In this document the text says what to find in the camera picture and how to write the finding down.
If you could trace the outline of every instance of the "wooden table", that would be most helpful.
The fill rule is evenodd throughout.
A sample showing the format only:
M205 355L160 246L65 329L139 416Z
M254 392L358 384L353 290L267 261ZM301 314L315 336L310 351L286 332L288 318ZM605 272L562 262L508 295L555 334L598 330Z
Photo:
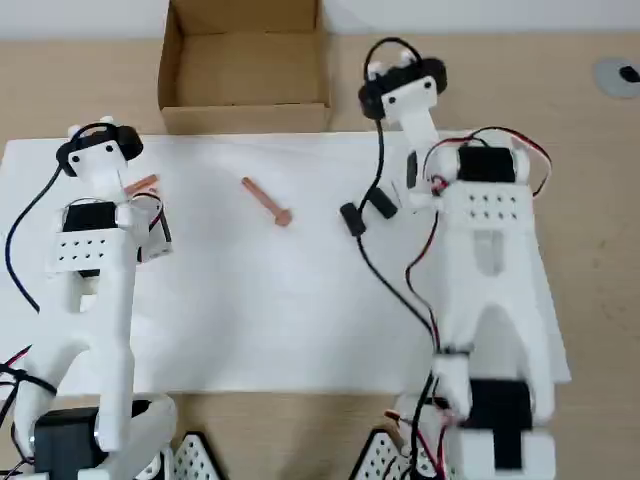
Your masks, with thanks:
M356 90L374 37L330 42L333 130L364 130ZM450 87L440 128L500 124L548 147L554 177L538 232L574 381L558 390L558 478L635 479L640 471L640 100L604 97L601 56L640 63L640 34L418 36L443 58ZM60 137L111 114L164 133L156 103L158 40L0 43L0 144ZM392 399L380 395L176 397L180 427L204 429L232 478L345 479ZM3 468L13 454L2 436Z

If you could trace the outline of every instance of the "copper pin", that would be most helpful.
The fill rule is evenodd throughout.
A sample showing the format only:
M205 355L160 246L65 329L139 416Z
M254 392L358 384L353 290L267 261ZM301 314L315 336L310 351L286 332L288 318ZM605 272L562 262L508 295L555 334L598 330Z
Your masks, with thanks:
M251 194L258 199L258 201L269 210L276 221L276 225L280 227L286 227L293 220L293 216L291 215L291 211L280 208L280 206L274 202L269 195L267 195L258 185L255 184L253 180L249 177L244 177L242 179L242 185L251 192Z

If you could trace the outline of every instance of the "robotic arm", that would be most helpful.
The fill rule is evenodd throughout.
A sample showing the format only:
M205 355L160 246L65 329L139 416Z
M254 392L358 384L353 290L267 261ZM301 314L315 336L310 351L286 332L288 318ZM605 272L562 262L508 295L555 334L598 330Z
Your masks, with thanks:
M129 200L121 174L143 145L133 128L116 126L110 117L71 127L69 134L57 153L60 168L90 185L99 200L72 203L56 219L42 312L58 328L32 346L25 369L57 388L75 358L86 352L101 381L100 405L49 412L53 395L21 384L16 438L22 453L35 458L35 474L25 478L134 478L160 451L165 478L172 478L175 405L166 395L133 398L133 291L137 252L149 236L150 219ZM87 306L89 294L94 299ZM76 455L68 455L70 448Z
M409 47L399 39L387 40ZM548 319L539 309L540 279L534 272L534 263L541 260L527 152L510 141L507 147L491 146L480 131L439 138L430 109L437 105L447 78L438 59L422 58L411 47L398 65L385 70L379 63L365 62L365 72L359 92L363 113L377 122L399 123L409 144L410 208L430 208L436 215L427 276L439 330L432 363L438 387L432 395L442 403L436 407L431 398L427 410L444 408L455 421L442 429L438 450L443 453L438 458L429 462L426 444L421 448L424 470L417 472L400 468L405 461L400 445L393 458L371 447L393 443L374 431L352 478L369 478L377 471L390 474L385 465L393 460L397 477L403 475L399 478L410 473L412 479L417 474L416 478L552 480L555 449L544 426L554 410L554 383ZM513 136L509 129L481 129L488 130L501 130L508 140ZM476 345L482 329L483 337L494 339L489 349ZM509 356L505 351L519 353ZM413 412L415 403L401 402L397 410ZM419 426L428 432L442 422L442 415L426 414L420 416ZM405 437L409 430L400 427Z

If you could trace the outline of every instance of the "white wall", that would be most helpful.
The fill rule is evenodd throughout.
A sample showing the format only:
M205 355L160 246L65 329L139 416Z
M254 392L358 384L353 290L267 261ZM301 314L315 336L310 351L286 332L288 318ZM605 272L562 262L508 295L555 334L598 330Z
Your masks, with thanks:
M0 0L0 39L159 37L167 1ZM340 33L640 28L640 0L325 0L325 6L328 25Z

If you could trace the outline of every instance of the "cardboard box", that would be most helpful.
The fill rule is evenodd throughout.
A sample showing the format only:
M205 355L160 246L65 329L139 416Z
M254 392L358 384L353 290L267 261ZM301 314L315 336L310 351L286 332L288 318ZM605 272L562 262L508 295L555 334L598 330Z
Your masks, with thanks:
M171 0L158 104L172 134L319 132L329 117L319 0Z

